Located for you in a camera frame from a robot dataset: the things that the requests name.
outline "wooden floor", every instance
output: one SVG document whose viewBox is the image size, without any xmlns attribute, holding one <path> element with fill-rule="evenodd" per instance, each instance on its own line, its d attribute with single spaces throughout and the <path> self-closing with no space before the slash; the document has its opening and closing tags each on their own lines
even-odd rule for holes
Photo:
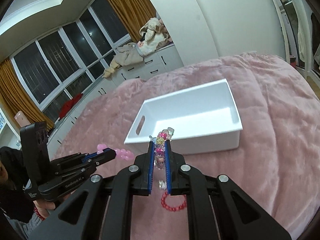
<svg viewBox="0 0 320 240">
<path fill-rule="evenodd" d="M 320 88 L 317 86 L 317 84 L 312 80 L 311 77 L 307 77 L 307 82 L 316 94 L 316 96 L 320 99 Z"/>
</svg>

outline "bin handle hole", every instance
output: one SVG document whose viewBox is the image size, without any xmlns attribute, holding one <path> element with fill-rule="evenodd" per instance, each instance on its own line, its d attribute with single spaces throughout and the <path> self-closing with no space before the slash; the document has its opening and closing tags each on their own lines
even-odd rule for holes
<svg viewBox="0 0 320 240">
<path fill-rule="evenodd" d="M 143 116 L 141 117 L 141 120 L 140 120 L 140 122 L 139 122 L 139 124 L 138 124 L 138 127 L 137 127 L 137 129 L 136 129 L 136 134 L 137 134 L 137 135 L 140 134 L 141 129 L 142 129 L 142 126 L 143 126 L 145 120 L 146 120 L 146 117 L 143 115 Z"/>
</svg>

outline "pile of clothes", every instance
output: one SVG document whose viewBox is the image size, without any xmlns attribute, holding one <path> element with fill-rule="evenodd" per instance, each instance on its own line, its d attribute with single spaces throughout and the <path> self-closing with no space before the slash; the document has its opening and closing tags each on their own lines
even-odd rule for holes
<svg viewBox="0 0 320 240">
<path fill-rule="evenodd" d="M 114 56 L 110 67 L 105 69 L 103 77 L 107 78 L 121 66 L 128 66 L 143 61 L 143 57 L 168 45 L 172 39 L 164 26 L 163 21 L 151 18 L 141 29 L 141 40 L 138 43 L 128 43 L 117 48 L 118 54 Z"/>
</svg>

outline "bed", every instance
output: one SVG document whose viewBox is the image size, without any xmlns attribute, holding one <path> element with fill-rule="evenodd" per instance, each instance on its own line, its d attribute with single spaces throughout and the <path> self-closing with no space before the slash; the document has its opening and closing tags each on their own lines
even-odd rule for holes
<svg viewBox="0 0 320 240">
<path fill-rule="evenodd" d="M 56 153 L 94 152 L 123 141 L 143 101 L 226 78 L 243 130 L 238 149 L 186 155 L 209 176 L 227 174 L 297 239 L 320 206 L 320 101 L 283 59 L 245 53 L 186 66 L 148 81 L 128 80 L 87 104 Z M 97 173 L 115 175 L 132 162 L 112 160 Z M 154 180 L 162 174 L 155 174 Z M 133 199 L 131 239 L 188 239 L 187 211 L 168 212 L 162 192 Z M 179 202 L 179 197 L 172 197 Z"/>
</svg>

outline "person's hand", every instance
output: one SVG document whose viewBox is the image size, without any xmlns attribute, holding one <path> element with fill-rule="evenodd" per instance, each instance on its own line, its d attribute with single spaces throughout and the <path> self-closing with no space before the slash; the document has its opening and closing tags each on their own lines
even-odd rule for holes
<svg viewBox="0 0 320 240">
<path fill-rule="evenodd" d="M 66 200 L 71 194 L 69 193 L 68 195 L 63 197 L 63 200 Z M 38 209 L 39 214 L 43 218 L 47 218 L 49 216 L 49 212 L 47 209 L 54 210 L 56 208 L 56 205 L 53 202 L 48 202 L 44 199 L 38 199 L 33 202 Z"/>
</svg>

